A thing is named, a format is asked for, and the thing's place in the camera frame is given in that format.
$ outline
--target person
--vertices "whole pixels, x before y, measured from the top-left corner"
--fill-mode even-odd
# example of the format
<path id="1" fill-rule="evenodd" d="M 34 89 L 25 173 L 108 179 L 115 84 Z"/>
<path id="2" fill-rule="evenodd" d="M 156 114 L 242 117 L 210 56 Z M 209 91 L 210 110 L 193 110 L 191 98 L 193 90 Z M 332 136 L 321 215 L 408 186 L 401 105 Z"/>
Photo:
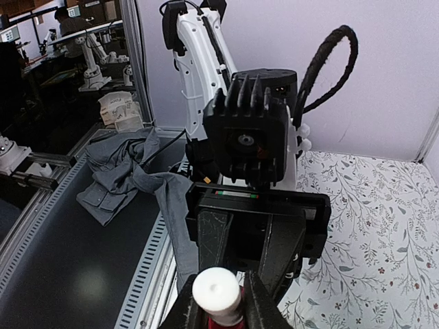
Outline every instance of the person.
<path id="1" fill-rule="evenodd" d="M 66 7 L 58 8 L 55 11 L 55 19 L 60 23 L 61 36 L 68 36 L 91 27 L 91 24 L 81 17 L 70 17 Z M 66 66 L 69 66 L 69 69 L 74 68 L 78 64 L 86 63 L 82 48 L 76 44 L 75 40 L 68 40 L 66 47 Z"/>

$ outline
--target gray cloth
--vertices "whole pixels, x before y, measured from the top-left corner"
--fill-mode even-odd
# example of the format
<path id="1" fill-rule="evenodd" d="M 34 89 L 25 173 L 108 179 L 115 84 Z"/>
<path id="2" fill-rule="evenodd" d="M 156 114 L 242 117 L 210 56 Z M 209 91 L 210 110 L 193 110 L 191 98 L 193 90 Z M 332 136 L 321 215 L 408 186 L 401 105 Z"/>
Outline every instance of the gray cloth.
<path id="1" fill-rule="evenodd" d="M 154 128 L 111 135 L 86 147 L 94 182 L 77 201 L 106 226 L 137 194 L 132 172 L 159 148 Z"/>
<path id="2" fill-rule="evenodd" d="M 142 165 L 159 148 L 154 128 L 103 138 L 86 148 L 94 183 L 78 194 L 78 202 L 103 226 L 136 195 L 153 193 L 171 238 L 177 264 L 177 287 L 181 290 L 191 274 L 198 272 L 198 248 L 190 241 L 185 199 L 191 181 L 174 173 L 148 174 Z"/>
<path id="3" fill-rule="evenodd" d="M 148 175 L 140 167 L 134 170 L 133 178 L 140 191 L 154 193 L 157 198 L 174 249 L 180 291 L 187 278 L 198 273 L 198 247 L 189 238 L 185 221 L 188 212 L 185 196 L 192 182 L 175 173 Z"/>

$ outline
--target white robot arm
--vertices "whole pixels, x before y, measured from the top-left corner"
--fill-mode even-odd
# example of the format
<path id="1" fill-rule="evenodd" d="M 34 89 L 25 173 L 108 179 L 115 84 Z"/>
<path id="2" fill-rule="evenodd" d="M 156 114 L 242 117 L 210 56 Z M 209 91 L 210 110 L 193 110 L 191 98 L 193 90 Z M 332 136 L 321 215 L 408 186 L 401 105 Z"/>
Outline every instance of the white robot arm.
<path id="1" fill-rule="evenodd" d="M 87 64 L 87 70 L 84 72 L 85 83 L 80 87 L 80 91 L 99 90 L 111 81 L 111 77 L 104 77 L 102 75 L 101 69 L 93 57 L 93 52 L 97 55 L 101 64 L 128 63 L 130 61 L 128 56 L 117 56 L 114 51 L 107 54 L 101 43 L 97 41 L 94 33 L 79 36 L 75 39 L 75 42 L 82 47 Z M 126 86 L 129 86 L 132 85 L 132 82 L 130 81 L 130 77 L 127 77 L 127 71 L 127 69 L 123 70 L 123 79 Z"/>
<path id="2" fill-rule="evenodd" d="M 132 68 L 131 65 L 127 65 L 123 68 L 123 84 L 127 87 L 132 86 L 132 81 L 130 77 L 132 76 Z"/>
<path id="3" fill-rule="evenodd" d="M 165 43 L 168 49 L 174 50 L 174 64 L 180 71 L 182 94 L 188 106 L 187 157 L 192 165 L 202 166 L 209 156 L 206 155 L 209 146 L 202 125 L 203 109 L 219 88 L 227 92 L 237 68 L 222 35 L 221 14 L 218 10 L 202 8 L 200 12 L 187 8 L 185 12 L 181 10 L 174 17 L 168 10 L 171 9 L 167 8 L 163 13 Z M 309 128 L 303 129 L 302 133 L 302 137 L 306 138 Z M 299 152 L 297 137 L 296 129 L 290 124 L 287 170 L 284 180 L 276 185 L 277 189 L 296 190 L 296 153 Z M 302 145 L 310 148 L 309 141 Z M 201 170 L 208 175 L 209 168 L 204 167 Z"/>
<path id="4" fill-rule="evenodd" d="M 46 52 L 47 52 L 47 43 L 49 42 L 49 39 L 51 41 L 54 41 L 56 39 L 56 30 L 55 29 L 50 29 L 49 31 L 47 31 L 47 34 L 44 37 L 43 42 L 40 44 L 40 53 L 41 53 L 41 55 L 45 55 L 46 54 Z"/>
<path id="5" fill-rule="evenodd" d="M 222 35 L 219 12 L 203 8 L 203 13 L 213 27 L 224 63 L 219 63 L 204 23 L 194 9 L 178 17 L 178 37 L 186 51 L 183 56 L 180 56 L 177 51 L 174 52 L 174 60 L 180 71 L 183 85 L 182 94 L 189 108 L 186 132 L 189 139 L 196 138 L 199 141 L 207 138 L 202 126 L 202 110 L 213 98 L 218 88 L 228 89 L 228 82 L 224 81 L 222 71 L 227 71 L 230 76 L 237 71 Z"/>

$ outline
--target black cable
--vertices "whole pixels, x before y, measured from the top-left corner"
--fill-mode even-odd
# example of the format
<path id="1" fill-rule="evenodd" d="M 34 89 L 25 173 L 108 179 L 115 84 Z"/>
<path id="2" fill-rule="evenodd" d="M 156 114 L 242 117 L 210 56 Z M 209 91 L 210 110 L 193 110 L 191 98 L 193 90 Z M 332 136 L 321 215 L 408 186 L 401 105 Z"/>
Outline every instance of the black cable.
<path id="1" fill-rule="evenodd" d="M 317 76 L 320 72 L 320 69 L 326 63 L 329 55 L 338 45 L 338 43 L 344 38 L 347 37 L 349 39 L 349 43 L 351 46 L 351 54 L 349 55 L 348 64 L 344 69 L 344 73 L 337 84 L 331 88 L 326 94 L 321 96 L 321 98 L 315 100 L 312 104 L 305 107 L 305 103 L 309 94 L 311 93 L 311 89 L 316 82 Z M 296 103 L 296 109 L 294 111 L 294 127 L 299 128 L 302 124 L 302 116 L 304 113 L 308 113 L 309 111 L 317 108 L 319 105 L 326 102 L 332 96 L 334 96 L 337 91 L 343 87 L 346 81 L 351 75 L 355 61 L 358 56 L 358 39 L 355 35 L 355 32 L 347 25 L 342 25 L 338 29 L 335 29 L 324 39 L 324 42 L 318 48 L 313 60 L 308 66 L 307 72 L 305 73 L 305 77 L 303 78 L 302 84 L 300 85 L 300 89 L 298 92 L 298 99 Z"/>
<path id="2" fill-rule="evenodd" d="M 86 45 L 86 47 L 87 48 L 89 48 L 89 49 L 96 49 L 96 48 L 99 48 L 100 46 L 102 46 L 102 44 L 100 44 L 100 45 L 97 45 L 97 46 L 93 46 L 93 47 L 90 47 L 89 45 L 88 45 L 88 31 L 87 31 L 87 29 L 85 30 L 85 45 Z"/>
<path id="3" fill-rule="evenodd" d="M 213 50 L 215 50 L 215 55 L 217 56 L 219 65 L 226 66 L 226 61 L 224 60 L 224 56 L 221 52 L 220 45 L 218 44 L 215 34 L 213 33 L 213 29 L 209 22 L 209 19 L 205 16 L 203 16 L 201 19 L 203 21 L 204 27 L 206 28 L 207 34 L 209 35 L 209 40 L 211 41 Z M 230 87 L 230 73 L 228 71 L 227 66 L 225 69 L 222 69 L 221 72 L 222 72 L 222 77 L 224 79 L 224 83 L 226 84 L 228 90 Z"/>
<path id="4" fill-rule="evenodd" d="M 160 6 L 160 8 L 158 9 L 158 11 L 160 12 L 160 14 L 162 15 L 162 16 L 164 16 L 165 15 L 165 13 L 163 12 L 163 8 L 164 7 L 166 7 L 166 5 L 169 3 L 169 2 L 172 2 L 173 0 L 169 0 L 169 1 L 166 1 L 165 3 L 162 3 L 162 5 Z M 201 8 L 199 7 L 199 6 L 197 6 L 194 2 L 192 2 L 192 1 L 190 1 L 190 0 L 184 0 L 185 1 L 185 3 L 188 3 L 189 5 L 191 5 L 192 7 L 194 7 L 196 10 L 197 10 L 197 13 L 198 13 L 198 15 L 203 15 L 203 11 L 201 10 Z"/>
<path id="5" fill-rule="evenodd" d="M 117 19 L 114 19 L 113 21 L 111 21 L 110 25 L 109 25 L 108 28 L 107 28 L 107 33 L 108 33 L 108 34 L 110 34 L 110 27 L 111 27 L 111 25 L 112 25 L 114 22 L 117 22 Z"/>
<path id="6" fill-rule="evenodd" d="M 153 160 L 157 155 L 159 155 L 162 151 L 165 151 L 169 146 L 174 144 L 178 139 L 185 134 L 186 130 L 183 130 L 181 133 L 178 134 L 177 137 L 175 137 L 172 141 L 169 141 L 164 146 L 162 146 L 160 149 L 155 151 L 146 161 L 143 163 L 143 168 L 145 168 L 149 161 Z"/>
<path id="7" fill-rule="evenodd" d="M 158 9 L 158 11 L 161 13 L 162 16 L 165 15 L 165 13 L 163 12 L 163 8 L 169 3 L 170 1 L 166 1 L 165 3 L 163 3 L 160 8 Z M 204 13 L 202 11 L 202 9 L 196 5 L 194 2 L 190 1 L 190 0 L 183 0 L 185 3 L 188 3 L 189 5 L 191 5 L 192 7 L 194 7 L 197 10 L 198 16 L 202 16 Z M 221 51 L 220 45 L 218 44 L 218 41 L 215 37 L 215 33 L 213 32 L 213 28 L 212 25 L 209 22 L 209 19 L 206 16 L 202 16 L 202 21 L 203 21 L 203 25 L 206 28 L 207 31 L 207 35 L 209 36 L 209 40 L 211 41 L 213 50 L 215 50 L 215 55 L 217 56 L 218 59 L 218 63 L 219 65 L 224 65 L 226 68 L 221 70 L 222 73 L 222 78 L 224 80 L 224 83 L 226 84 L 227 89 L 230 87 L 230 72 L 228 70 L 228 67 L 226 66 L 226 61 L 224 59 L 224 55 Z"/>

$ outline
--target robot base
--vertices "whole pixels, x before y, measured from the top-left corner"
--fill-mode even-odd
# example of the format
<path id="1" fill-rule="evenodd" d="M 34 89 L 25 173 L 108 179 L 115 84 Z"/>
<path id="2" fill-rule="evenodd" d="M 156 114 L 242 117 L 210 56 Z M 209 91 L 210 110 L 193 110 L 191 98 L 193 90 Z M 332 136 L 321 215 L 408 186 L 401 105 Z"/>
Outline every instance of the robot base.
<path id="1" fill-rule="evenodd" d="M 102 74 L 96 77 L 84 78 L 85 83 L 79 88 L 80 92 L 96 91 L 111 81 L 111 77 L 103 77 Z"/>
<path id="2" fill-rule="evenodd" d="M 5 149 L 7 144 L 2 144 L 0 150 L 0 174 L 9 176 L 14 170 L 31 154 L 30 147 L 18 146 L 15 142 L 4 139 L 5 142 L 11 143 L 11 146 Z"/>

